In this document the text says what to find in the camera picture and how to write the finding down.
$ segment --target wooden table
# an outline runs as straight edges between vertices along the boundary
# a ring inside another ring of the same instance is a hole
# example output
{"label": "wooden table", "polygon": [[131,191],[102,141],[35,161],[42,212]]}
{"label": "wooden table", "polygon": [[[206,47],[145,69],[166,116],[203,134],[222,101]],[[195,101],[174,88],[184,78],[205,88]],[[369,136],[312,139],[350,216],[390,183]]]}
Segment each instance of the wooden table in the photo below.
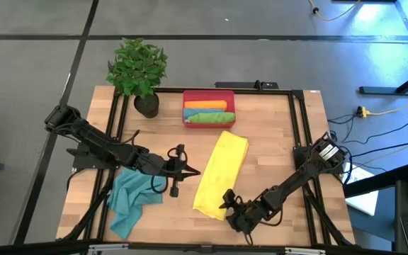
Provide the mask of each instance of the wooden table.
{"label": "wooden table", "polygon": [[[319,91],[304,91],[307,115],[312,138],[315,140],[327,131],[327,118]],[[133,107],[130,97],[123,140],[137,129],[141,133],[135,144],[147,147],[151,152],[166,157],[168,149],[185,144],[188,164],[204,171],[212,150],[220,136],[220,129],[185,129],[182,125],[182,94],[158,93],[160,110],[157,117],[146,119]],[[113,97],[112,86],[97,86],[87,120],[100,130],[105,130]],[[295,144],[287,96],[235,95],[237,121],[230,132],[248,138],[249,149],[234,192],[243,199],[255,198],[263,189],[282,183],[295,171],[292,147]],[[300,108],[296,102],[297,115]],[[300,137],[305,139],[301,118]],[[67,194],[57,237],[68,234],[89,207],[96,170],[86,170],[76,175]],[[219,221],[192,209],[201,176],[180,182],[178,198],[163,196],[160,205],[146,205],[142,217],[130,233],[128,242],[170,244],[237,244],[246,245],[244,235],[236,233],[226,221]],[[343,189],[332,175],[320,176],[326,212],[345,238],[354,243]],[[255,245],[309,246],[310,239],[305,217],[302,190],[292,193],[284,205],[283,222],[278,227],[258,225],[252,232]],[[109,228],[114,212],[109,211],[105,241],[124,242]],[[279,214],[272,219],[278,221]],[[91,237],[95,237],[100,211],[93,221]],[[314,214],[317,238],[322,242],[319,218]]]}

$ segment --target yellow cable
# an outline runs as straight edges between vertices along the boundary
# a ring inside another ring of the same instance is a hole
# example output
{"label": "yellow cable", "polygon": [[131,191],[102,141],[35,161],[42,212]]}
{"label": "yellow cable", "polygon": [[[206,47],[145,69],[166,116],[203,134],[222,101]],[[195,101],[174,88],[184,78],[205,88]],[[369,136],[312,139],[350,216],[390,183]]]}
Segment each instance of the yellow cable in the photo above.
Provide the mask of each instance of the yellow cable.
{"label": "yellow cable", "polygon": [[[312,6],[313,9],[316,8],[315,3],[313,3],[312,0],[308,0],[308,1],[309,1],[309,3],[311,4],[311,6]],[[356,3],[353,4],[353,6],[352,6],[351,8],[347,9],[347,11],[344,11],[341,15],[336,16],[336,17],[334,17],[334,18],[324,18],[324,17],[322,17],[322,16],[320,15],[319,11],[316,11],[316,14],[317,14],[317,16],[318,16],[320,19],[322,19],[323,21],[334,21],[334,20],[336,20],[337,18],[341,18],[342,16],[344,16],[344,14],[348,13],[353,7],[355,7],[355,6],[356,6],[357,4],[359,4],[360,2],[361,2],[361,0],[358,0]]]}
{"label": "yellow cable", "polygon": [[408,105],[402,106],[402,107],[399,107],[399,108],[396,108],[396,109],[393,109],[393,110],[387,110],[387,111],[381,112],[381,113],[371,113],[369,110],[366,110],[366,115],[382,115],[382,114],[386,114],[386,113],[394,113],[395,111],[402,110],[402,109],[405,109],[405,108],[408,108]]}

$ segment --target blue cloth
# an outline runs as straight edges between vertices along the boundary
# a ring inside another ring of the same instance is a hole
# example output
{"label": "blue cloth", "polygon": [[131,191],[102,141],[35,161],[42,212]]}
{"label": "blue cloth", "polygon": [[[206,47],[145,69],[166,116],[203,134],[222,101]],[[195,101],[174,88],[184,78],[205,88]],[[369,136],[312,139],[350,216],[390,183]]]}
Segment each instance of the blue cloth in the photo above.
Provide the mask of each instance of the blue cloth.
{"label": "blue cloth", "polygon": [[[141,217],[142,205],[163,203],[163,194],[155,193],[150,186],[152,176],[124,168],[115,179],[113,191],[108,198],[111,210],[116,216],[111,223],[113,230],[120,238],[127,239],[132,228]],[[157,191],[166,185],[164,177],[154,178]]]}
{"label": "blue cloth", "polygon": [[186,120],[189,117],[198,113],[222,113],[223,109],[199,109],[199,108],[184,108],[183,119]]}

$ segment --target potted plant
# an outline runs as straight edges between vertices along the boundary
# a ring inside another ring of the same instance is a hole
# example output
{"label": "potted plant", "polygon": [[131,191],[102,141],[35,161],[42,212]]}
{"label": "potted plant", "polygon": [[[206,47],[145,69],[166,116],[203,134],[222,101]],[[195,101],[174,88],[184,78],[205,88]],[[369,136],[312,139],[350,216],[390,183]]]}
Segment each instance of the potted plant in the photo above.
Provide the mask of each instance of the potted plant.
{"label": "potted plant", "polygon": [[142,38],[123,40],[115,50],[114,62],[108,61],[106,80],[125,95],[135,95],[135,108],[146,118],[153,118],[159,112],[159,97],[154,86],[160,85],[165,77],[166,60],[163,48],[143,44]]}

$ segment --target black plant pot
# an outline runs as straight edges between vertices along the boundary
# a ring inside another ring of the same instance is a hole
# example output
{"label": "black plant pot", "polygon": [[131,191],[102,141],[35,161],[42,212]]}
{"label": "black plant pot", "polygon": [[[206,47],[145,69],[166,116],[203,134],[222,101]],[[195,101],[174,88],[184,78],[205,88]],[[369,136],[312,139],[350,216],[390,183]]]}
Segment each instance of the black plant pot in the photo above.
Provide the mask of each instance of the black plant pot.
{"label": "black plant pot", "polygon": [[155,93],[144,98],[136,96],[134,104],[135,108],[146,118],[153,118],[159,114],[160,100]]}

